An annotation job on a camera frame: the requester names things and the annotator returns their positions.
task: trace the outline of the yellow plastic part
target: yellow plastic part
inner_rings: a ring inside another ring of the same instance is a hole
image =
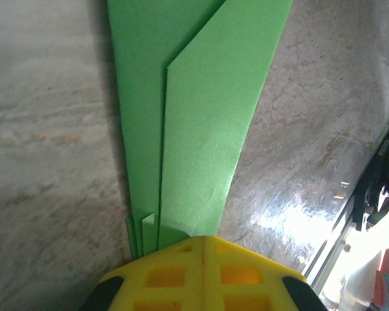
[[[298,311],[283,277],[305,278],[215,236],[197,236],[105,275],[125,279],[109,311]]]

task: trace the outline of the marble floor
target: marble floor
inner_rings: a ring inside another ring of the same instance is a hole
[[[0,311],[130,260],[106,8],[0,1]],[[389,0],[295,0],[218,235],[302,271],[389,123]]]

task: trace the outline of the gray marble surface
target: gray marble surface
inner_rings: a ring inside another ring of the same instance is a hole
[[[130,260],[97,3],[0,1],[0,311],[76,310]],[[296,0],[218,234],[301,270],[388,119],[389,0]]]

